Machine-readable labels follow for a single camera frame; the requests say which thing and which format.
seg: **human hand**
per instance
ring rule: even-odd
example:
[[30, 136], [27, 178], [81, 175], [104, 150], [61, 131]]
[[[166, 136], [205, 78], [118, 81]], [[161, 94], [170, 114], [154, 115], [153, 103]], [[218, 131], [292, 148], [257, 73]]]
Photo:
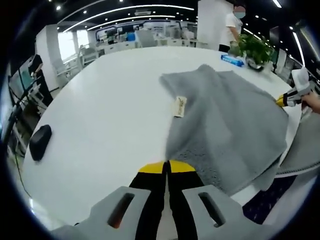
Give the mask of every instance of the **human hand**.
[[310, 94], [301, 97], [301, 99], [307, 103], [310, 108], [312, 108], [312, 111], [320, 114], [320, 99], [318, 98], [317, 94], [311, 92]]
[[306, 102], [308, 105], [313, 106], [320, 102], [318, 95], [313, 91], [310, 92], [308, 95], [304, 95], [301, 97], [302, 101]]

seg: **gray gripper housing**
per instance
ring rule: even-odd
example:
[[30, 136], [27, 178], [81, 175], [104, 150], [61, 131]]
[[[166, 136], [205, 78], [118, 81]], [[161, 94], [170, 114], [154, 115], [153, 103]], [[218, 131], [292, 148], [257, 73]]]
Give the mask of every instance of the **gray gripper housing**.
[[[182, 192], [191, 209], [198, 240], [270, 239], [270, 226], [258, 225], [247, 219], [241, 205], [213, 185]], [[135, 240], [139, 218], [149, 194], [149, 190], [120, 187], [94, 205], [86, 220], [76, 226], [60, 227], [51, 233], [59, 240]], [[109, 219], [126, 198], [131, 198], [131, 202], [119, 228], [113, 228], [109, 225]], [[214, 217], [203, 199], [211, 205]]]

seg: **round table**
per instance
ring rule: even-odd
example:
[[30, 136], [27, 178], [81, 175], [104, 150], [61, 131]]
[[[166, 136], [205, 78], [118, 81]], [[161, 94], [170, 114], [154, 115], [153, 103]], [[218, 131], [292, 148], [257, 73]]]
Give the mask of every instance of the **round table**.
[[[74, 225], [120, 186], [128, 186], [146, 164], [165, 159], [173, 99], [162, 74], [207, 64], [234, 71], [275, 99], [290, 86], [271, 72], [257, 73], [221, 60], [221, 52], [191, 47], [150, 47], [104, 55], [70, 81], [35, 130], [49, 124], [52, 137], [41, 162], [26, 152], [22, 179], [49, 213]], [[285, 108], [287, 144], [296, 135], [301, 107]], [[232, 198], [242, 206], [259, 189], [250, 185]]]

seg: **window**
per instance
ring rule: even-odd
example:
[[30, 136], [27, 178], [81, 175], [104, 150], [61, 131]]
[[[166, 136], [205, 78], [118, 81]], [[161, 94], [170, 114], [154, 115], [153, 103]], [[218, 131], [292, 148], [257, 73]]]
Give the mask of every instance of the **window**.
[[80, 30], [76, 32], [77, 39], [78, 39], [78, 46], [79, 48], [89, 44], [88, 32], [86, 30]]
[[72, 32], [60, 32], [58, 34], [58, 41], [62, 61], [76, 54]]

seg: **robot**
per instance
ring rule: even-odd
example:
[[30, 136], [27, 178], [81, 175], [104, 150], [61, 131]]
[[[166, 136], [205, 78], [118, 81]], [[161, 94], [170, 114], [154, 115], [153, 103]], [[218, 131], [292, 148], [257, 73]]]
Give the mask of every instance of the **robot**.
[[213, 185], [205, 186], [187, 163], [169, 160], [141, 168], [91, 209], [87, 219], [51, 233], [61, 240], [155, 240], [166, 184], [179, 240], [267, 240], [269, 225], [243, 215], [242, 207]]
[[295, 87], [278, 98], [276, 104], [279, 107], [294, 107], [297, 104], [301, 104], [301, 97], [311, 92], [309, 74], [305, 67], [292, 70], [291, 73]]

